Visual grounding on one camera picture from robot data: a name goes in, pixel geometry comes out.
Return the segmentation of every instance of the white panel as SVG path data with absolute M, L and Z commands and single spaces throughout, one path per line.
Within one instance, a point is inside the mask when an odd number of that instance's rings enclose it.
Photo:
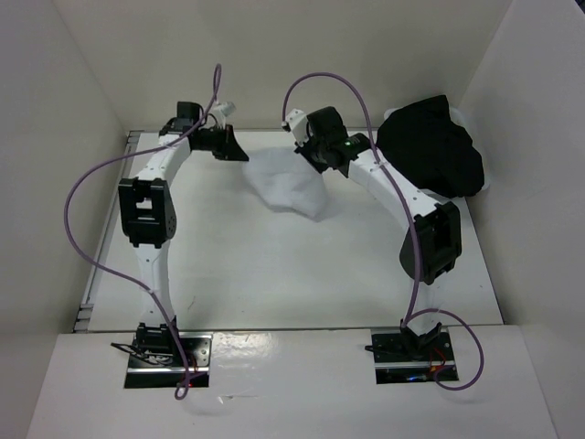
M 177 100 L 208 99 L 216 62 L 239 128 L 279 127 L 286 89 L 316 70 L 347 76 L 374 114 L 442 92 L 457 105 L 510 0 L 55 3 L 125 126 L 158 129 Z M 363 126 L 332 80 L 312 80 L 291 104 L 336 105 Z
M 291 147 L 284 132 L 237 132 L 244 150 Z M 157 145 L 143 134 L 139 150 Z M 131 175 L 147 160 L 136 157 Z M 195 152 L 171 193 L 177 233 L 169 252 L 173 307 L 183 329 L 375 327 L 397 325 L 412 281 L 399 263 L 404 230 L 361 186 L 324 174 L 330 202 L 318 222 L 274 213 L 248 186 L 241 164 Z M 443 307 L 473 324 L 502 319 L 465 200 L 463 255 L 455 269 L 420 288 L 420 307 Z M 133 247 L 112 221 L 102 262 L 138 274 Z M 98 273 L 90 330 L 134 331 L 142 312 L 138 287 Z
M 493 171 L 471 208 L 495 290 L 524 326 L 559 436 L 583 437 L 585 16 L 575 2 L 514 2 L 462 110 Z
M 555 439 L 517 327 L 478 327 L 486 367 L 468 391 L 376 385 L 369 331 L 216 334 L 208 389 L 122 388 L 128 334 L 59 337 L 28 439 L 211 437 Z M 452 328 L 462 380 L 477 368 Z
M 0 437 L 19 439 L 89 272 L 63 230 L 67 191 L 91 164 L 122 151 L 123 131 L 56 8 L 26 0 L 1 9 Z M 90 252 L 116 172 L 89 181 L 72 211 Z

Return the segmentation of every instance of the black joint housing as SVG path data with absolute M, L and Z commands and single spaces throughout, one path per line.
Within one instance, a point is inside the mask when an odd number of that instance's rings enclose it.
M 176 117 L 159 131 L 158 135 L 182 134 L 187 132 L 203 114 L 203 107 L 194 102 L 177 102 Z
M 248 155 L 241 149 L 234 127 L 227 124 L 225 129 L 212 127 L 196 130 L 189 135 L 191 151 L 211 151 L 217 160 L 247 162 Z
M 348 136 L 341 115 L 334 107 L 308 114 L 307 122 L 309 141 L 294 152 L 301 154 L 319 173 L 331 167 L 348 177 L 350 162 L 369 148 L 367 137 L 363 134 Z
M 142 352 L 170 354 L 173 357 L 178 357 L 173 335 L 167 325 L 147 327 L 144 323 L 139 324 L 134 344 Z
M 123 178 L 118 185 L 122 230 L 134 247 L 153 244 L 157 249 L 176 232 L 176 214 L 166 181 Z M 150 199 L 149 209 L 138 203 Z
M 441 323 L 437 323 L 437 326 L 426 334 L 417 336 L 412 331 L 412 329 L 406 325 L 403 325 L 403 321 L 400 320 L 400 335 L 402 339 L 402 345 L 408 352 L 409 356 L 413 359 L 424 357 L 423 351 L 439 337 L 440 333 Z
M 429 215 L 418 215 L 414 219 L 422 259 L 421 280 L 431 285 L 441 274 L 452 270 L 455 260 L 461 256 L 461 215 L 457 206 L 450 201 L 437 204 Z M 414 251 L 410 229 L 400 249 L 400 264 L 414 279 Z

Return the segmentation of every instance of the white cloth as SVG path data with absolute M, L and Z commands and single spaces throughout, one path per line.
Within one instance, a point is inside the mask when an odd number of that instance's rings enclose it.
M 293 209 L 314 219 L 327 204 L 323 176 L 290 147 L 248 153 L 244 177 L 273 209 Z

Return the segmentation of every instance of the black cloth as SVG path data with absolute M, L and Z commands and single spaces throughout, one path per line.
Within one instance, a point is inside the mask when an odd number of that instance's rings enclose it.
M 376 145 L 419 189 L 454 198 L 475 195 L 484 185 L 482 157 L 467 131 L 452 122 L 445 95 L 393 112 Z

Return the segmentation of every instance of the fabric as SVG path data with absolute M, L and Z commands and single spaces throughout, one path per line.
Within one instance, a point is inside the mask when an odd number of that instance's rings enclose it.
M 482 157 L 465 129 L 452 122 L 445 95 L 393 112 L 376 145 L 419 189 L 454 198 L 473 196 L 484 185 Z
M 272 209 L 293 209 L 316 218 L 327 204 L 323 176 L 293 148 L 267 148 L 248 153 L 244 177 Z

